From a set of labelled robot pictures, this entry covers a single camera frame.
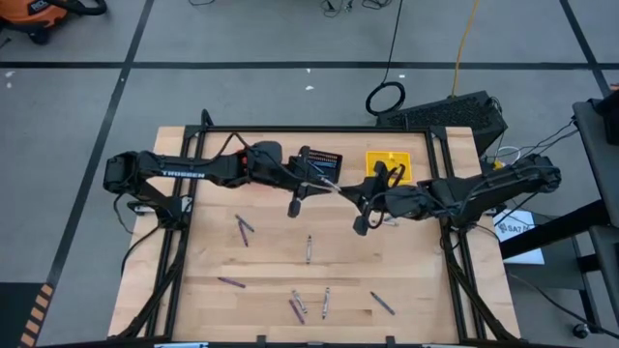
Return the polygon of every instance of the white label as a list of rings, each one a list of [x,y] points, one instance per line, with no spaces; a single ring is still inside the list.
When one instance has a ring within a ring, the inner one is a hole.
[[[509,212],[511,212],[511,210],[506,209],[494,217],[494,223],[498,222]],[[499,240],[503,242],[519,235],[522,232],[526,232],[533,227],[535,227],[535,224],[533,223],[533,215],[531,215],[531,213],[514,211],[503,221],[501,221],[501,223],[494,227],[494,229],[496,230],[496,235],[499,237]],[[540,249],[535,249],[514,257],[510,257],[509,259],[505,259],[503,262],[513,264],[543,265],[544,255]]]

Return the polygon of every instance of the wooden table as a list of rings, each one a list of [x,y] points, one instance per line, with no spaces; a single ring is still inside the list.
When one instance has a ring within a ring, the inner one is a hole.
[[[160,128],[154,152],[178,156],[183,128]],[[242,133],[253,143],[276,140],[284,161],[303,145],[343,155],[339,183],[361,183],[366,175],[366,151],[409,152],[413,180],[430,178],[427,146],[414,133]],[[227,133],[209,132],[204,158],[213,156]],[[448,129],[457,176],[478,174],[480,166],[470,129]],[[439,163],[440,150],[437,146]],[[225,153],[241,148],[233,140]],[[150,181],[171,194],[173,180]],[[399,220],[399,227],[383,225],[366,237],[352,230],[359,213],[335,194],[313,196],[303,202],[297,218],[286,215],[291,193],[261,185],[227,189],[201,181],[187,251],[181,296],[174,329],[179,341],[246,341],[265,334],[268,342],[325,341],[384,343],[456,343],[457,330],[448,273],[438,241],[438,221]],[[256,230],[250,247],[240,237],[239,214]],[[139,217],[133,243],[156,220]],[[492,229],[491,220],[481,225]],[[122,331],[153,291],[163,232],[140,246],[127,263],[109,333]],[[313,239],[313,257],[306,265],[306,240]],[[514,306],[498,244],[481,230],[469,233],[469,246],[479,293],[506,329],[519,335]],[[246,289],[217,280],[227,276]],[[329,314],[321,319],[325,288],[331,288]],[[296,289],[309,309],[301,325],[288,299]],[[369,291],[378,294],[397,313],[390,315]],[[474,336],[470,303],[462,292],[467,331]],[[162,300],[158,333],[162,333],[167,299]]]

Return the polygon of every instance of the yellow tray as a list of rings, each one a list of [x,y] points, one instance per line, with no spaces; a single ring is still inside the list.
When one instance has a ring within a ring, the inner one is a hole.
[[[376,163],[381,160],[387,166],[387,170],[392,170],[393,168],[399,167],[400,164],[403,164],[406,167],[404,171],[404,176],[402,180],[399,181],[399,184],[410,184],[413,182],[413,168],[410,161],[410,154],[403,152],[389,152],[389,151],[368,151],[366,152],[366,175],[373,177],[376,176],[374,173],[374,166]],[[392,185],[396,178],[392,178],[389,180],[389,184]]]

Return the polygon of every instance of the orange striped tape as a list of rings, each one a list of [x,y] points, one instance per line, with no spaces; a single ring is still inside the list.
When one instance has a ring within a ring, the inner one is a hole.
[[[26,326],[21,334],[19,347],[30,348],[36,346],[53,293],[54,288],[49,284],[44,284],[41,287],[41,290],[35,299],[35,303],[32,306],[32,310],[30,311],[30,318],[26,322]]]

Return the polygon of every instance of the yellow cable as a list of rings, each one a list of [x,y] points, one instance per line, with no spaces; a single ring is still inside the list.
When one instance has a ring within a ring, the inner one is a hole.
[[[459,75],[460,68],[460,58],[462,57],[462,50],[464,49],[464,44],[466,43],[466,36],[468,32],[471,31],[471,27],[473,26],[473,19],[475,18],[475,12],[477,11],[477,6],[480,4],[480,0],[475,0],[475,4],[473,5],[473,13],[468,17],[468,24],[466,24],[466,30],[464,31],[464,35],[462,35],[462,41],[460,42],[460,48],[457,50],[457,58],[456,58],[456,71],[454,75],[454,86],[452,86],[452,98],[456,96],[457,89],[457,78]]]

